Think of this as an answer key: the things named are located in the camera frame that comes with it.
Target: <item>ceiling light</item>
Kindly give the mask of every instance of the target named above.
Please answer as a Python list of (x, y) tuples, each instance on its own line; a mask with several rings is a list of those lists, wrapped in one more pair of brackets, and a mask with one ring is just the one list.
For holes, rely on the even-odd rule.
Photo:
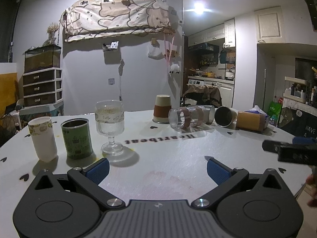
[(197, 14), (202, 14), (204, 11), (205, 11), (205, 8), (203, 7), (201, 3), (195, 3), (194, 12), (196, 12)]

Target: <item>brown cup band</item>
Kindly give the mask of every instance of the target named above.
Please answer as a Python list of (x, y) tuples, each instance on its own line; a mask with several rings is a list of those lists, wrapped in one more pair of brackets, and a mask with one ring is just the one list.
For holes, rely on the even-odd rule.
[(198, 112), (198, 121), (197, 121), (197, 124), (195, 124), (195, 126), (199, 126), (199, 125), (202, 125), (203, 123), (203, 110), (200, 107), (195, 107), (195, 108)]
[(172, 108), (171, 106), (161, 107), (161, 106), (155, 105), (153, 115), (159, 118), (168, 118), (168, 113), (171, 110), (171, 108)]
[(185, 118), (184, 124), (181, 127), (181, 129), (186, 129), (191, 124), (191, 113), (188, 111), (188, 109), (186, 107), (180, 107), (180, 109), (182, 110), (182, 112), (184, 114), (184, 118)]

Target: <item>green bag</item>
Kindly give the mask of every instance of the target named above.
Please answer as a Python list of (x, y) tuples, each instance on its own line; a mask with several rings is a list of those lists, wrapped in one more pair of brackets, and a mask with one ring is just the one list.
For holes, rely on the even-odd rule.
[(278, 119), (281, 109), (282, 109), (281, 104), (271, 101), (270, 106), (268, 107), (267, 114), (271, 117), (275, 116), (275, 118)]

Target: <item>yellow board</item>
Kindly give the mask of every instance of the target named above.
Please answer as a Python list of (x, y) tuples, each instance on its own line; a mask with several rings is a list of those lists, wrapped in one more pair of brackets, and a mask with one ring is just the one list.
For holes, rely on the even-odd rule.
[(17, 73), (0, 74), (0, 117), (4, 114), (5, 107), (19, 99)]

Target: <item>person's hand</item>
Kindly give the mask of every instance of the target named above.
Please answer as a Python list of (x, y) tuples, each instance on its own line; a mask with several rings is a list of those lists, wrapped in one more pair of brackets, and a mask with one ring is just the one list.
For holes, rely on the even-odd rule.
[[(314, 179), (314, 175), (308, 176), (306, 179), (306, 183), (307, 184), (315, 184), (316, 182)], [(317, 206), (317, 189), (316, 188), (314, 188), (312, 199), (307, 202), (307, 205), (308, 206)]]

